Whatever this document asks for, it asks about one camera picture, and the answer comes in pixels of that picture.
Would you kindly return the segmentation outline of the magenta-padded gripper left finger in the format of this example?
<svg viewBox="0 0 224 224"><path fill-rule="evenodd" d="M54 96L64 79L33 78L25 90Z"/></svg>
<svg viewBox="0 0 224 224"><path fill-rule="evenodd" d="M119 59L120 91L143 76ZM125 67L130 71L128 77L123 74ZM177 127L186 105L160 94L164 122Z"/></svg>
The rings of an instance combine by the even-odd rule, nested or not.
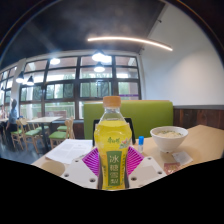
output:
<svg viewBox="0 0 224 224"><path fill-rule="evenodd" d="M98 150L94 148L84 157L74 159L61 177L81 187L97 189L99 175L99 153Z"/></svg>

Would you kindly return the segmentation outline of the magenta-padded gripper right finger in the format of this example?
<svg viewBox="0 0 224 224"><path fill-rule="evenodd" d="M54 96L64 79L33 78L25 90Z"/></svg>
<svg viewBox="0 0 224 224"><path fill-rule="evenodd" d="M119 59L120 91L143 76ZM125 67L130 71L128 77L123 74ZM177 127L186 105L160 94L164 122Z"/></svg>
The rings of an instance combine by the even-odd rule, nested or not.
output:
<svg viewBox="0 0 224 224"><path fill-rule="evenodd" d="M125 178L125 186L128 189L143 187L165 176L166 173L153 157L144 157L136 149L129 147Z"/></svg>

